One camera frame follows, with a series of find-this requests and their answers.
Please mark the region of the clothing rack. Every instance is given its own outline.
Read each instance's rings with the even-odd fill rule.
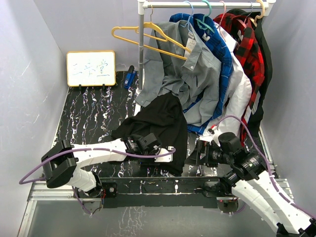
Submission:
[[[143,90],[143,69],[144,69],[144,14],[145,10],[148,8],[191,8],[191,5],[187,2],[149,2],[146,0],[137,0],[138,1],[138,15],[139,15],[139,72],[138,72],[138,88],[137,94],[139,94]],[[265,16],[268,16],[273,4],[276,0],[266,0],[264,2],[265,8]],[[208,8],[208,5],[204,2],[191,2],[194,8]],[[223,8],[224,4],[222,2],[210,2],[212,8]],[[261,4],[259,2],[226,2],[226,9],[230,8],[249,8],[249,9],[262,9]]]

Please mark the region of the gray floor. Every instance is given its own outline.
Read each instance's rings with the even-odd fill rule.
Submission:
[[[121,207],[83,215],[75,201],[38,202],[29,237],[273,237],[248,207],[229,217],[202,207]]]

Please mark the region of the clothes hanger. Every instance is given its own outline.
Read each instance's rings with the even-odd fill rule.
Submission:
[[[219,29],[219,32],[220,32],[221,35],[222,35],[222,39],[224,39],[224,41],[226,42],[225,37],[224,37],[223,33],[221,32],[221,24],[222,24],[222,21],[223,21],[223,19],[224,19],[224,15],[225,15],[225,13],[226,13],[226,5],[225,5],[225,2],[224,2],[224,1],[219,1],[219,2],[222,2],[223,5],[224,5],[224,13],[223,13],[223,15],[222,15],[221,20],[219,21],[218,29]]]
[[[252,14],[252,10],[253,10],[252,2],[249,1],[249,3],[251,3],[251,12],[246,16],[245,20],[243,21],[244,24],[246,24],[246,20],[247,20],[247,18]]]
[[[252,9],[253,9],[252,2],[249,1],[249,3],[251,3],[251,12],[246,16],[246,18],[245,18],[244,21],[242,21],[242,20],[240,20],[240,19],[237,19],[237,21],[239,21],[245,29],[247,28],[246,20],[247,20],[248,16],[250,16],[250,14],[252,13]]]
[[[150,38],[153,38],[153,39],[156,39],[156,40],[160,40],[160,41],[163,41],[163,42],[167,42],[167,41],[170,41],[172,42],[173,44],[181,47],[182,49],[186,50],[187,52],[191,53],[191,50],[187,47],[184,47],[181,43],[179,43],[178,41],[175,41],[174,39],[170,38],[169,36],[167,36],[163,30],[155,25],[153,22],[152,22],[152,14],[153,14],[153,6],[152,6],[152,13],[151,13],[151,21],[150,22],[144,22],[144,28],[150,28],[150,29],[153,29],[154,31],[158,32],[164,39],[161,39],[161,38],[157,38],[155,36],[151,36],[151,35],[148,35],[148,34],[144,34],[145,36],[148,36]],[[112,28],[112,31],[111,31],[111,34],[113,37],[117,38],[117,39],[120,39],[120,40],[123,40],[123,41],[126,41],[126,42],[129,42],[129,43],[133,43],[133,44],[138,44],[138,42],[136,41],[133,41],[133,40],[130,40],[130,39],[126,39],[126,38],[123,38],[121,36],[117,36],[114,34],[114,32],[116,30],[134,30],[136,33],[138,33],[138,29],[139,29],[139,26],[115,26]],[[164,51],[164,50],[161,50],[161,49],[158,49],[158,48],[154,48],[154,47],[151,47],[151,46],[148,46],[148,45],[144,45],[144,47],[146,48],[149,48],[151,50],[154,50],[154,51],[157,51],[159,53],[164,53],[164,54],[167,54],[169,56],[173,56],[173,57],[176,57],[176,58],[180,58],[180,59],[183,59],[183,60],[187,60],[186,57],[183,57],[181,55],[177,55],[177,54],[174,54],[174,53],[170,53],[168,51]]]
[[[202,30],[209,29],[211,32],[214,33],[213,28],[204,23],[205,18],[208,17],[208,16],[212,13],[212,6],[211,6],[211,4],[210,4],[207,0],[202,0],[202,2],[204,2],[204,3],[206,3],[206,4],[208,5],[209,13],[208,13],[207,15],[204,15],[204,16],[203,16],[202,21],[199,20],[199,19],[196,19],[197,25],[198,25],[198,27],[199,27],[200,29],[202,29]]]
[[[263,5],[263,1],[262,0],[256,0],[256,2],[259,2],[261,4],[261,6],[262,6],[262,13],[261,13],[260,16],[256,16],[255,19],[249,18],[252,21],[252,23],[254,24],[255,27],[257,27],[257,19],[261,19],[264,16],[264,14],[265,14],[265,6]]]
[[[193,32],[189,29],[189,26],[190,26],[191,17],[193,16],[193,13],[194,13],[194,8],[193,8],[193,5],[192,5],[189,1],[184,1],[184,2],[187,2],[188,4],[191,5],[192,13],[191,13],[191,15],[189,16],[188,21],[186,22],[186,24],[185,24],[184,26],[183,26],[183,25],[180,25],[180,26],[182,26],[182,27],[188,26],[188,31],[191,32],[191,33],[193,33]]]

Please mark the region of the whiteboard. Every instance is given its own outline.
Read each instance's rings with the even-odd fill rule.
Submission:
[[[67,53],[68,86],[115,85],[113,51]]]

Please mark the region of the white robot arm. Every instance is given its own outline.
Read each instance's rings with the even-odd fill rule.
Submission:
[[[153,133],[146,137],[131,135],[124,139],[91,145],[71,145],[68,140],[63,140],[41,160],[48,188],[71,185],[83,190],[90,197],[96,197],[102,191],[100,178],[94,172],[82,169],[83,167],[103,162],[124,161],[126,157],[147,161],[150,159],[152,163],[172,162],[175,149],[167,149],[161,148],[161,142]]]
[[[295,207],[291,198],[267,172],[265,159],[248,152],[232,132],[213,141],[199,140],[195,152],[185,161],[191,165],[217,167],[228,164],[232,170],[220,178],[213,191],[231,195],[247,203],[265,220],[278,237],[316,236],[316,220]]]

